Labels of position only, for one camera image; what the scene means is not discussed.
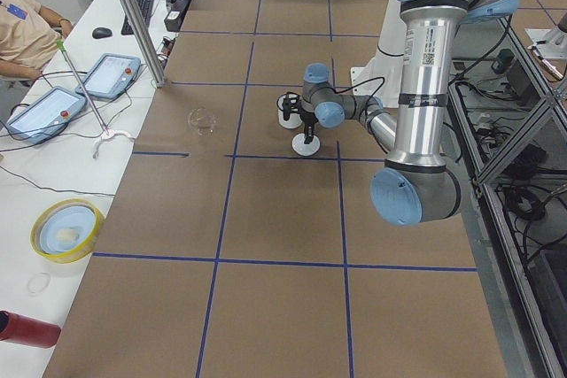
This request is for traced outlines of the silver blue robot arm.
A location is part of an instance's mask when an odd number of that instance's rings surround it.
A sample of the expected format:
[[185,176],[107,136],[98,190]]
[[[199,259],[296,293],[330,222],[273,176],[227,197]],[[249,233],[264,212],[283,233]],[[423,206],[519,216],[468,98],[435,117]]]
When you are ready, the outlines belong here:
[[410,226],[457,214],[463,199],[455,162],[439,147],[457,29],[509,16],[520,0],[398,1],[406,34],[397,113],[374,96],[339,94],[321,63],[305,70],[301,112],[306,123],[326,128],[357,120],[386,148],[371,199],[384,220]]

